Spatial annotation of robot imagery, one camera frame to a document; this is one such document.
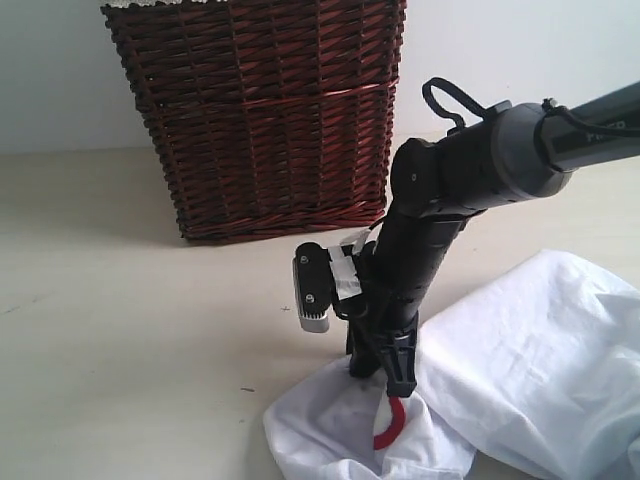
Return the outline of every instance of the white table surface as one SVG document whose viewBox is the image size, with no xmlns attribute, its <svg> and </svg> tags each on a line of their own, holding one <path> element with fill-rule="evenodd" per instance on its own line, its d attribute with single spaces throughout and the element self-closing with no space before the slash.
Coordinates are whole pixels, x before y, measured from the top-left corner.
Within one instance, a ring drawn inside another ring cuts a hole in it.
<svg viewBox="0 0 640 480">
<path fill-rule="evenodd" d="M 281 479 L 262 412 L 345 336 L 299 328 L 291 257 L 348 231 L 189 247 L 151 150 L 0 168 L 0 478 Z M 640 161 L 592 167 L 474 220 L 423 318 L 542 248 L 640 286 L 639 184 Z M 479 456 L 470 478 L 528 477 Z"/>
</svg>

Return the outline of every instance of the grey plastic part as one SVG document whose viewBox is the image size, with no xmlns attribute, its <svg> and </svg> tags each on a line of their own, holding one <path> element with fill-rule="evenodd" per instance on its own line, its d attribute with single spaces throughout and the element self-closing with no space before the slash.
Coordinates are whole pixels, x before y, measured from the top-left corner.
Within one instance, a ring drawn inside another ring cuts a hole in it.
<svg viewBox="0 0 640 480">
<path fill-rule="evenodd" d="M 293 259 L 293 283 L 296 291 L 296 306 L 298 308 L 298 318 L 300 326 L 305 332 L 309 333 L 326 333 L 329 330 L 329 314 L 325 311 L 323 314 L 314 314 L 305 310 L 305 299 L 300 298 L 300 286 L 298 285 L 298 265 L 296 259 Z"/>
</svg>

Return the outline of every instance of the brown wicker basket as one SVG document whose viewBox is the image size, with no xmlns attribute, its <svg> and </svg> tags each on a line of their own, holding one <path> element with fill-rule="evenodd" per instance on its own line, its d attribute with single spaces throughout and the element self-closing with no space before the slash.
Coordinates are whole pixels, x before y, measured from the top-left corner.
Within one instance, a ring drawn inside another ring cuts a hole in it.
<svg viewBox="0 0 640 480">
<path fill-rule="evenodd" d="M 102 7 L 189 240 L 382 215 L 406 0 Z"/>
</svg>

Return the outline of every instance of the white wall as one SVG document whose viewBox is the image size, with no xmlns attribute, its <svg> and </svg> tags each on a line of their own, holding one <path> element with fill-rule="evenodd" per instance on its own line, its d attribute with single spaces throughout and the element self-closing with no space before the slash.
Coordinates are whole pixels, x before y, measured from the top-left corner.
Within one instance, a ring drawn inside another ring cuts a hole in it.
<svg viewBox="0 0 640 480">
<path fill-rule="evenodd" d="M 442 131 L 430 76 L 576 105 L 640 79 L 638 0 L 409 0 L 396 133 Z M 0 0 L 0 153 L 146 146 L 96 0 Z"/>
</svg>

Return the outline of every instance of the woven basket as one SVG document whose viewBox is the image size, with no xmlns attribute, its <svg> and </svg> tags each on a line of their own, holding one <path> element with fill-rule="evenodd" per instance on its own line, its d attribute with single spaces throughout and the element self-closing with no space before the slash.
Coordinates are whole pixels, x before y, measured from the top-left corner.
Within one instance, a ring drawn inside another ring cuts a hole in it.
<svg viewBox="0 0 640 480">
<path fill-rule="evenodd" d="M 228 243 L 382 215 L 405 6 L 102 7 L 185 238 Z"/>
</svg>

